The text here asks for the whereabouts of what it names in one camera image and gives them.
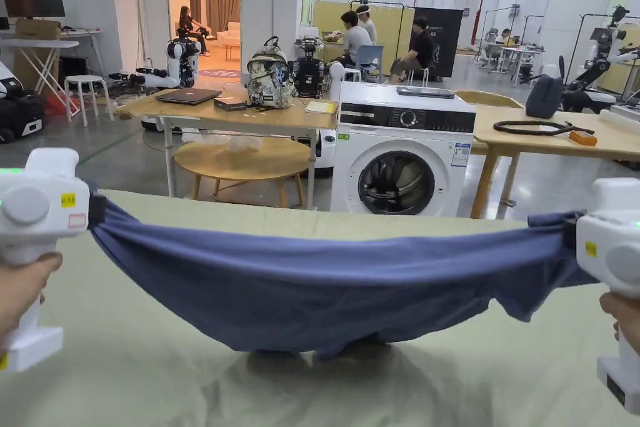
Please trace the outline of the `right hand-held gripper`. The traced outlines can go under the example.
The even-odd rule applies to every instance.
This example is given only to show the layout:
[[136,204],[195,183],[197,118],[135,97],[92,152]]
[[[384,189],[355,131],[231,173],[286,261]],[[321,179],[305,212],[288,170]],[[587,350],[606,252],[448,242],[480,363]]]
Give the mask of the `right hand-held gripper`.
[[[579,267],[610,292],[639,299],[639,180],[603,178],[593,184],[594,204],[565,223],[564,240]],[[624,406],[639,415],[639,351],[618,332],[619,353],[597,360],[597,376]]]

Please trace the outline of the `person's left hand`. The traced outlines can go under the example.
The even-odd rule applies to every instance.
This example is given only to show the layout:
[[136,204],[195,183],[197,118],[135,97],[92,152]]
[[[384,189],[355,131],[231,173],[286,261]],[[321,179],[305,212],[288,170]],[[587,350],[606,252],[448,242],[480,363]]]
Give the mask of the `person's left hand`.
[[1,265],[1,345],[33,302],[41,299],[50,275],[62,263],[60,253],[46,253],[24,266]]

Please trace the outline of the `person's right hand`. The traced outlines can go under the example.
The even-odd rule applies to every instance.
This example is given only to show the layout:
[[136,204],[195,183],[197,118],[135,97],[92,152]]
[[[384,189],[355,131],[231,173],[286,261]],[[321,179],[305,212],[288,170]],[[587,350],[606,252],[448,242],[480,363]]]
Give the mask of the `person's right hand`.
[[599,298],[601,309],[612,316],[614,335],[617,340],[622,337],[639,353],[639,300],[625,298],[616,293],[605,293]]

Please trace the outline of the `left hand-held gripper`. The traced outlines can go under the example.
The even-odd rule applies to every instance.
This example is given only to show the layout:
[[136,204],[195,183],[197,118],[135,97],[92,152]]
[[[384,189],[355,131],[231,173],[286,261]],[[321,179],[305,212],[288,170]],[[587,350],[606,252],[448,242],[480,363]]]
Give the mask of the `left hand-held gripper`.
[[[78,162],[70,148],[35,148],[24,167],[1,168],[2,263],[31,264],[104,221],[106,197],[76,176]],[[62,348],[62,328],[39,326],[40,308],[36,299],[2,344],[1,370],[25,371]]]

